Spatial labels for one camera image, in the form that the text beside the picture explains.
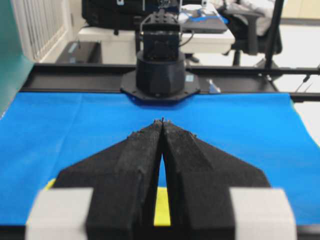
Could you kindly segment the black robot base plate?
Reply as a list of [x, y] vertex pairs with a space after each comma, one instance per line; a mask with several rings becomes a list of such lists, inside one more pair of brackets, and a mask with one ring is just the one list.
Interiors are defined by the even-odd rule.
[[136, 71], [126, 73], [121, 78], [120, 91], [141, 101], [145, 102], [166, 102], [173, 103], [182, 101], [192, 95], [198, 94], [201, 91], [200, 81], [198, 76], [193, 73], [187, 72], [184, 82], [184, 88], [177, 93], [170, 93], [169, 95], [156, 94], [143, 92], [136, 86]]

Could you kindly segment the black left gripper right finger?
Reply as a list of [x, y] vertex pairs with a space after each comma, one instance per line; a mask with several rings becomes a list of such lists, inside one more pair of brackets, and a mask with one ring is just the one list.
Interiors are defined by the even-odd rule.
[[163, 123], [171, 224], [188, 240], [295, 240], [285, 192], [265, 173], [171, 122]]

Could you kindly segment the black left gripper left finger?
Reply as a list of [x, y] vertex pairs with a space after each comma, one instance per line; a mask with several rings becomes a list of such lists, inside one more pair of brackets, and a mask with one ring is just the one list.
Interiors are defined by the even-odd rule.
[[132, 240], [153, 225], [161, 160], [160, 120], [60, 171], [38, 193], [28, 240]]

